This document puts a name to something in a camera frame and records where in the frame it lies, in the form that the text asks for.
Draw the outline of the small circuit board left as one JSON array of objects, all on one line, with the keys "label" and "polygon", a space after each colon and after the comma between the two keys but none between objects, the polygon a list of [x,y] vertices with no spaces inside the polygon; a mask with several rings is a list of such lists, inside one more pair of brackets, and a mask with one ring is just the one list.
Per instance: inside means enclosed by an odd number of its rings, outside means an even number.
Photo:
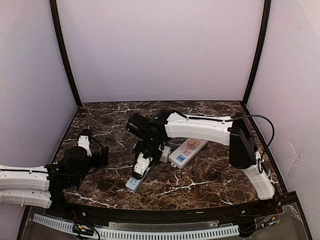
[{"label": "small circuit board left", "polygon": [[75,234],[86,236],[92,236],[95,233],[95,231],[91,227],[78,223],[73,224],[72,232]]}]

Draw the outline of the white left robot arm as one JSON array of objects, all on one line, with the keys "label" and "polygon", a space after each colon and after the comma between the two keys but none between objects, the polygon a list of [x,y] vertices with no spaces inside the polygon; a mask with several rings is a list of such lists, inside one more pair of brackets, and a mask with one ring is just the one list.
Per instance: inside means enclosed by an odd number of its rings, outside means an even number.
[{"label": "white left robot arm", "polygon": [[39,167],[0,166],[0,203],[48,209],[65,201],[64,190],[79,189],[89,175],[109,164],[109,147],[100,154],[74,146],[58,163]]}]

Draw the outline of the white cube socket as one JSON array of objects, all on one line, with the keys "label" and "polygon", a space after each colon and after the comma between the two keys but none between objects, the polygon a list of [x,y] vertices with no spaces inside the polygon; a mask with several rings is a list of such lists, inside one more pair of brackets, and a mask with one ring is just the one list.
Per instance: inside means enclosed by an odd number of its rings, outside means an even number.
[{"label": "white cube socket", "polygon": [[167,163],[170,154],[171,154],[171,148],[169,146],[165,146],[159,161],[162,163]]}]

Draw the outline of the black front rail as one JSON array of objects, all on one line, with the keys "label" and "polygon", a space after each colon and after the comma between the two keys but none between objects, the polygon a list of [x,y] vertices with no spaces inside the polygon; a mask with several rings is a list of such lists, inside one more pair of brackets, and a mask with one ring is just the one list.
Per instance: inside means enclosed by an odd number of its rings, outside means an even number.
[{"label": "black front rail", "polygon": [[36,213],[51,217],[78,221],[94,225],[115,223],[132,224],[183,224],[218,221],[221,224],[246,224],[258,217],[276,213],[285,201],[283,194],[269,200],[255,200],[228,206],[200,208],[189,210],[128,210],[105,207],[95,207],[75,203],[60,205],[60,209],[41,209],[31,207]]}]

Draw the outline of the blue power strip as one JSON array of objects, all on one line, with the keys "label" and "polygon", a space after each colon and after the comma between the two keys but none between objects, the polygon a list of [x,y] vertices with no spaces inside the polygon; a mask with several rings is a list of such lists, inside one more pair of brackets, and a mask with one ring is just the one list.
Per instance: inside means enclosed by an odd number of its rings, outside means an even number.
[{"label": "blue power strip", "polygon": [[127,183],[125,184],[126,188],[132,192],[136,192],[141,185],[141,183],[144,181],[145,177],[148,175],[150,168],[148,168],[143,177],[141,179],[137,179],[134,177],[130,177]]}]

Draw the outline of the pink cube socket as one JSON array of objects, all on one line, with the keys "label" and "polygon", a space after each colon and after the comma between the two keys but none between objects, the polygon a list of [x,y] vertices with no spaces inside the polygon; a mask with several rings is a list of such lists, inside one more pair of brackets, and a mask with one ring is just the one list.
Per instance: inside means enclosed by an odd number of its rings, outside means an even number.
[{"label": "pink cube socket", "polygon": [[187,140],[187,146],[186,148],[190,151],[193,151],[195,148],[198,147],[198,145],[201,143],[198,139],[189,138]]}]

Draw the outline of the left black frame post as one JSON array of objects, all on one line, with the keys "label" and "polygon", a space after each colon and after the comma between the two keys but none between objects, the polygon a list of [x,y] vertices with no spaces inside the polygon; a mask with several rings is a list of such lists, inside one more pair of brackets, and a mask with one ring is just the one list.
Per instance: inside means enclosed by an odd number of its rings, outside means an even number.
[{"label": "left black frame post", "polygon": [[61,60],[63,63],[64,71],[65,71],[75,104],[77,108],[80,108],[82,106],[82,101],[76,86],[76,82],[75,82],[70,61],[68,58],[68,53],[67,53],[67,49],[64,41],[62,25],[61,25],[60,16],[59,16],[58,2],[56,0],[49,0],[49,5],[50,5],[50,11],[51,11],[51,17],[52,17],[53,27],[55,31],[55,36],[56,36]]}]

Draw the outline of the white multicolour power strip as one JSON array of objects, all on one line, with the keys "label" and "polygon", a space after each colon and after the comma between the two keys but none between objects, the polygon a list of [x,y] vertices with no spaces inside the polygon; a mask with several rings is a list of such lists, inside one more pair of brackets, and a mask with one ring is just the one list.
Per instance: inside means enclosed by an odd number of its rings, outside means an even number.
[{"label": "white multicolour power strip", "polygon": [[184,168],[190,160],[192,160],[202,148],[208,143],[206,140],[200,140],[201,143],[194,149],[187,149],[187,141],[184,141],[176,150],[173,151],[168,157],[168,161],[173,168]]}]

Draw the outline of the right black frame post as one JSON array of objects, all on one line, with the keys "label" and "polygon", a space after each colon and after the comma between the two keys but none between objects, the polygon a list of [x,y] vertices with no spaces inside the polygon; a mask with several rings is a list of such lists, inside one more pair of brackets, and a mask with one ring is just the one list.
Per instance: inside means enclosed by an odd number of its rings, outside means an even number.
[{"label": "right black frame post", "polygon": [[260,59],[261,59],[261,55],[264,47],[265,37],[267,33],[267,28],[268,28],[271,4],[272,4],[271,0],[265,0],[263,3],[263,11],[262,11],[261,24],[260,24],[259,34],[257,39],[257,45],[256,45],[247,85],[241,101],[244,106],[248,104],[248,101],[252,92],[252,88],[255,82],[255,78],[258,72],[258,67],[259,67],[259,63],[260,63]]}]

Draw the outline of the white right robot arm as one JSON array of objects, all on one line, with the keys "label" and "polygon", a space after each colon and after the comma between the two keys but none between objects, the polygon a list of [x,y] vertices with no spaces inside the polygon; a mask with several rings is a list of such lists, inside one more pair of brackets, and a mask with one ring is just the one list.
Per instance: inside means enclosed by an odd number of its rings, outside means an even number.
[{"label": "white right robot arm", "polygon": [[132,177],[142,179],[149,167],[160,162],[165,143],[170,139],[196,139],[228,146],[229,164],[245,173],[260,200],[272,199],[276,190],[263,168],[263,155],[245,118],[240,113],[213,117],[183,114],[177,110],[161,110],[151,118],[134,113],[126,124],[126,129],[139,138],[132,150]]}]

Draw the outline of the black frame post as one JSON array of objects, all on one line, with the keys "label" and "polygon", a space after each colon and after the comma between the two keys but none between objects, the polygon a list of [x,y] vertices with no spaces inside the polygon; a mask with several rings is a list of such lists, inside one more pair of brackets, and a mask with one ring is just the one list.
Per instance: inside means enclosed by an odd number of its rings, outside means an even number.
[{"label": "black frame post", "polygon": [[265,37],[267,33],[267,28],[268,28],[271,4],[272,4],[271,0],[265,0],[263,3],[263,11],[262,11],[261,24],[260,24],[259,34],[257,39],[257,45],[256,45],[247,85],[241,101],[244,106],[248,104],[248,101],[252,92],[252,88],[255,82],[255,78],[258,72],[258,67],[259,67],[259,63],[260,63],[260,59],[261,59],[261,55],[264,47]]},{"label": "black frame post", "polygon": [[58,2],[56,0],[49,0],[49,5],[50,5],[50,11],[51,11],[51,17],[52,17],[53,27],[55,31],[55,36],[56,36],[61,60],[63,63],[64,71],[65,71],[75,104],[77,108],[80,108],[82,106],[82,101],[76,86],[76,82],[75,82],[70,61],[68,58],[68,53],[67,53],[67,49],[64,41],[62,25],[61,25],[60,16],[59,16]]}]

